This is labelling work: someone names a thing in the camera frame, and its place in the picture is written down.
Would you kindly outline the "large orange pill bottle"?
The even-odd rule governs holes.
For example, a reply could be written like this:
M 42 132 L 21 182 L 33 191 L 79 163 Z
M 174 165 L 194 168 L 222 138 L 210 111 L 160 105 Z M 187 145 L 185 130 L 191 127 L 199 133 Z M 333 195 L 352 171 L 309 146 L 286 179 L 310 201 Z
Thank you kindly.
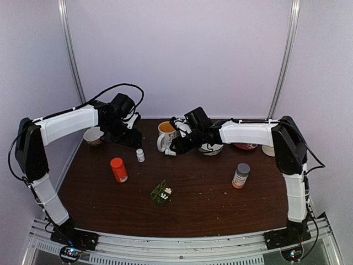
M 114 174 L 117 182 L 123 183 L 123 182 L 127 181 L 128 174 L 127 174 L 127 171 L 125 168 L 125 164 L 119 169 L 113 169 L 113 168 L 111 168 L 111 169 L 113 171 L 113 174 Z

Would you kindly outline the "orange bottle cap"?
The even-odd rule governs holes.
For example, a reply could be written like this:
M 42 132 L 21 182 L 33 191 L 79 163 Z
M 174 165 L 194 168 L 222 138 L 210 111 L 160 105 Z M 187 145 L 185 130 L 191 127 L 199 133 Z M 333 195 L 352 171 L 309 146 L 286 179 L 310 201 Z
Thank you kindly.
M 124 162 L 121 158 L 116 157 L 110 161 L 110 165 L 113 169 L 119 169 L 124 165 Z

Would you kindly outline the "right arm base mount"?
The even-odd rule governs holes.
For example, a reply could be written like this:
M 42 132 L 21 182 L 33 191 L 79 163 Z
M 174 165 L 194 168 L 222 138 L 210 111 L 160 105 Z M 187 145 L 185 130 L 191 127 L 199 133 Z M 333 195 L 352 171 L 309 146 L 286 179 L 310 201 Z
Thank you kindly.
M 303 241 L 310 240 L 311 233 L 307 225 L 307 220 L 293 222 L 287 220 L 286 227 L 279 230 L 271 230 L 264 233 L 264 239 L 268 250 L 283 248 Z

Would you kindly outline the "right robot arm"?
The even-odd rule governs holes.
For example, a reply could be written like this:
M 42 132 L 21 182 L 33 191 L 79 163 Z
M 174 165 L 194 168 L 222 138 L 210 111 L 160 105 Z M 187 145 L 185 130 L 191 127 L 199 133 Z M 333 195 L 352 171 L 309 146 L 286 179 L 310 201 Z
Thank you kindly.
M 184 118 L 170 119 L 172 127 L 180 133 L 173 139 L 170 149 L 178 155 L 185 154 L 203 144 L 256 144 L 272 147 L 278 170 L 285 179 L 288 214 L 292 223 L 283 231 L 286 243 L 293 244 L 304 234 L 301 223 L 307 216 L 305 175 L 307 173 L 307 147 L 290 116 L 279 120 L 218 120 L 212 122 L 198 107 Z

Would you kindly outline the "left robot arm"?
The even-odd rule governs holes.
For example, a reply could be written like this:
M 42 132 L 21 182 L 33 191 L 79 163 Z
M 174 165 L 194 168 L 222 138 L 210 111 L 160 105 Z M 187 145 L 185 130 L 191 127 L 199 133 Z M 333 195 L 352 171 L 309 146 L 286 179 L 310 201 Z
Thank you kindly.
M 110 103 L 93 100 L 38 120 L 21 120 L 15 159 L 24 173 L 25 183 L 34 191 L 51 221 L 59 226 L 57 234 L 67 245 L 79 241 L 79 232 L 67 224 L 70 216 L 51 183 L 45 147 L 78 131 L 99 127 L 112 142 L 137 149 L 141 147 L 142 134 L 135 128 L 141 119 L 136 108 L 129 96 L 119 93 Z

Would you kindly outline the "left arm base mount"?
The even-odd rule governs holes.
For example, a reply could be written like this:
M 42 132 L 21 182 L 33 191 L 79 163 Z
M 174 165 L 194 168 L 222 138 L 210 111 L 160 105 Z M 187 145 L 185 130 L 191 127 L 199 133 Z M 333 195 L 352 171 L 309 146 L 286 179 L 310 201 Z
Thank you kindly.
M 51 241 L 84 251 L 94 251 L 96 249 L 99 235 L 95 232 L 76 229 L 76 225 L 71 218 L 62 225 L 54 223 L 53 226 L 54 229 L 50 237 Z

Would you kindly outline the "small white pill bottle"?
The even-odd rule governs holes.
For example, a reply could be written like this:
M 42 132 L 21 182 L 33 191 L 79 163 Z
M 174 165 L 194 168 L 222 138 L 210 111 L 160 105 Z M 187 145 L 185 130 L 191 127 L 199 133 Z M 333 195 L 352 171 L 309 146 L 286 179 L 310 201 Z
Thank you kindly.
M 136 150 L 136 156 L 137 156 L 138 162 L 142 163 L 145 161 L 145 153 L 142 149 Z

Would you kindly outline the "green pill organizer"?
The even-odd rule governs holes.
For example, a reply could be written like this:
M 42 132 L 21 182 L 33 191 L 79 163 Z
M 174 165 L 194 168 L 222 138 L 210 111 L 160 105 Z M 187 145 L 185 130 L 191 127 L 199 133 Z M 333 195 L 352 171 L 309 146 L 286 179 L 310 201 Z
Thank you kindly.
M 151 191 L 150 196 L 155 205 L 164 206 L 173 194 L 174 189 L 167 186 L 166 180 L 164 179 Z

